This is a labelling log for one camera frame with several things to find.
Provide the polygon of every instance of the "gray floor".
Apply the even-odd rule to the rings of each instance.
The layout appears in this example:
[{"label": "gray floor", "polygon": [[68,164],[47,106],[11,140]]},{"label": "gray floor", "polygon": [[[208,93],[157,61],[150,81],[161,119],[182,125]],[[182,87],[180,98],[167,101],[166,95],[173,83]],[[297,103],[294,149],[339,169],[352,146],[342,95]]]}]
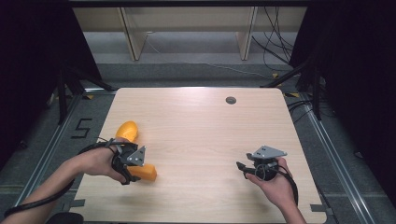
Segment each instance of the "gray floor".
[{"label": "gray floor", "polygon": [[[273,71],[276,68],[290,69],[279,59],[265,54],[263,64],[263,50],[252,42],[247,61],[241,61],[239,49],[233,33],[152,33],[148,35],[148,42],[144,53],[137,62],[132,62],[121,33],[86,33],[94,59],[106,83],[116,87],[178,87],[178,86],[242,86],[258,88],[272,80],[273,74],[284,74],[285,71]],[[256,39],[265,43],[262,34],[255,34]],[[295,34],[283,34],[291,44]],[[278,54],[282,50],[275,46],[270,49]],[[279,86],[285,92],[296,92],[294,84],[298,76]],[[91,83],[84,83],[87,89],[96,88]],[[90,92],[93,98],[83,98],[78,101],[66,123],[59,144],[55,146],[55,153],[49,157],[47,170],[41,179],[51,174],[59,164],[74,156],[81,148],[95,141],[102,128],[106,113],[111,106],[114,94],[101,91]],[[301,97],[285,97],[287,104],[300,101]],[[340,155],[353,185],[368,207],[369,214],[375,223],[395,223],[396,210],[375,181],[364,160],[354,156],[356,149],[348,134],[339,123],[326,99],[322,99],[321,124],[325,132]],[[312,175],[323,191],[321,199],[324,204],[328,201],[334,215],[328,215],[326,223],[371,223],[361,221],[359,212],[353,206],[353,200],[340,181],[334,169],[328,152],[323,146],[318,131],[314,128],[309,105],[301,105],[290,113],[295,122],[295,128]],[[51,107],[44,111],[36,126],[28,134],[26,141],[29,145],[24,150],[16,151],[7,166],[0,172],[0,195],[2,203],[0,212],[4,212],[19,198],[31,174],[44,155],[54,133],[59,130],[57,121],[59,111],[55,100]],[[90,128],[86,138],[72,138],[80,136],[76,131],[81,119]],[[73,188],[59,202],[54,212],[67,210],[78,189],[78,181]]]}]

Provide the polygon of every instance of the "finger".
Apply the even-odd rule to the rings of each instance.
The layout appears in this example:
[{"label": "finger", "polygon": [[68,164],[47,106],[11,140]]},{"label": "finger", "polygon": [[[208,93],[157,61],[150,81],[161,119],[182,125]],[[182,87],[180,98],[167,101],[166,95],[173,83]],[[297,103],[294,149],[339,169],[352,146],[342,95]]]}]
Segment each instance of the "finger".
[{"label": "finger", "polygon": [[117,172],[113,169],[110,170],[108,176],[116,181],[121,182],[121,183],[125,183],[125,181],[126,181],[125,177],[122,174],[120,174],[119,172]]},{"label": "finger", "polygon": [[255,175],[246,174],[246,177],[248,180],[250,180],[250,182],[252,182],[253,184],[256,184],[257,186],[260,186],[263,184],[263,181],[260,181],[260,179],[257,178],[257,176],[255,176]]},{"label": "finger", "polygon": [[130,142],[128,139],[124,137],[116,137],[115,139],[116,142]]}]

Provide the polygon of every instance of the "orange handle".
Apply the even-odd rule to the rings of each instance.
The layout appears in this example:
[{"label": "orange handle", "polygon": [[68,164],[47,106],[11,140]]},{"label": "orange handle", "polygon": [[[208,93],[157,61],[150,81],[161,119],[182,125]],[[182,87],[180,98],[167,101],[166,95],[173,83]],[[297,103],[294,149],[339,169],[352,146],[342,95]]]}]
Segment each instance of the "orange handle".
[{"label": "orange handle", "polygon": [[[131,120],[123,123],[117,130],[116,137],[123,137],[133,142],[137,137],[136,123]],[[127,169],[131,175],[139,176],[142,179],[155,181],[157,177],[155,166],[151,164],[145,163],[143,166],[128,166]]]},{"label": "orange handle", "polygon": [[133,121],[126,121],[117,130],[116,137],[123,137],[133,142],[137,137],[137,125]]},{"label": "orange handle", "polygon": [[139,176],[142,179],[155,181],[157,178],[157,171],[155,166],[145,163],[143,166],[128,166],[127,167],[131,175]]}]

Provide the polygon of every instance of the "hand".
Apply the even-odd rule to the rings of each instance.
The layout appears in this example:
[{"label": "hand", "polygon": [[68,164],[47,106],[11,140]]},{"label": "hand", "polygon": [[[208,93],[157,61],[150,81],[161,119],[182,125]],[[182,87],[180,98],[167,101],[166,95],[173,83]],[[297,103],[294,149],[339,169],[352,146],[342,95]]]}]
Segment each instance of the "hand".
[{"label": "hand", "polygon": [[[125,138],[116,138],[116,142],[129,142]],[[125,177],[111,167],[115,148],[99,147],[84,152],[66,162],[75,164],[79,173],[87,175],[106,175],[124,183]]]},{"label": "hand", "polygon": [[[291,176],[288,165],[286,164],[286,160],[283,158],[276,159],[278,164],[284,167]],[[286,172],[282,168],[279,168],[279,171]],[[259,178],[257,178],[257,176],[251,174],[246,174],[246,177],[252,183],[259,186],[264,192],[265,196],[268,198],[268,200],[276,205],[278,208],[282,208],[283,206],[290,206],[291,204],[294,204],[294,206],[296,206],[290,183],[283,175],[277,174],[274,179],[269,181],[260,180]]]}]

